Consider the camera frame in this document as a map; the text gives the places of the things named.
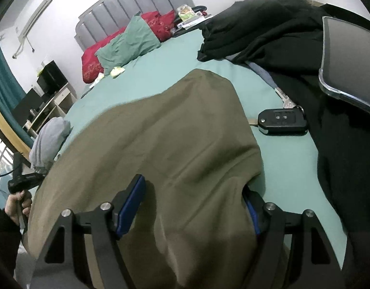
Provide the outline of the person's left hand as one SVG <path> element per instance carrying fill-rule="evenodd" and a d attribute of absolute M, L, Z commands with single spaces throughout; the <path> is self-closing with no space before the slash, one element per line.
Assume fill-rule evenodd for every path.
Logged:
<path fill-rule="evenodd" d="M 32 207 L 32 194 L 23 190 L 7 197 L 4 208 L 5 213 L 12 219 L 17 226 L 20 225 L 20 218 L 24 215 L 28 217 Z"/>

